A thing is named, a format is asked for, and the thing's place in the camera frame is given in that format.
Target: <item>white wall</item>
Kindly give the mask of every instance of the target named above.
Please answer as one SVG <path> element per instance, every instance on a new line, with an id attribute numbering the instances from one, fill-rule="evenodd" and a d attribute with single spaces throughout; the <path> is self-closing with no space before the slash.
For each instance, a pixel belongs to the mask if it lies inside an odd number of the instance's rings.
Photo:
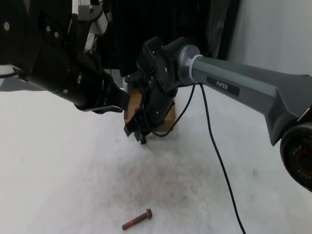
<path id="1" fill-rule="evenodd" d="M 230 60 L 312 74 L 311 10 L 311 0 L 242 0 Z"/>

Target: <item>screw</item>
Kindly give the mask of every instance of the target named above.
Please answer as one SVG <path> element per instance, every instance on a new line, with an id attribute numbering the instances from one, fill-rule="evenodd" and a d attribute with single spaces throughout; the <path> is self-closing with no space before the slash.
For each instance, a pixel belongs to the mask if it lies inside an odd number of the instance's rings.
<path id="1" fill-rule="evenodd" d="M 82 77 L 81 77 L 81 74 L 80 74 L 80 75 L 78 76 L 77 83 L 80 84 L 81 80 L 82 80 Z"/>
<path id="2" fill-rule="evenodd" d="M 8 22 L 4 22 L 4 25 L 3 25 L 5 31 L 9 31 L 10 30 L 10 24 Z"/>
<path id="3" fill-rule="evenodd" d="M 122 229 L 126 230 L 126 229 L 136 225 L 137 223 L 147 219 L 147 218 L 151 219 L 151 217 L 153 217 L 151 209 L 146 209 L 146 213 L 144 213 L 144 214 L 140 215 L 139 217 L 136 217 L 135 219 L 131 220 L 130 222 L 124 224 L 122 226 Z"/>

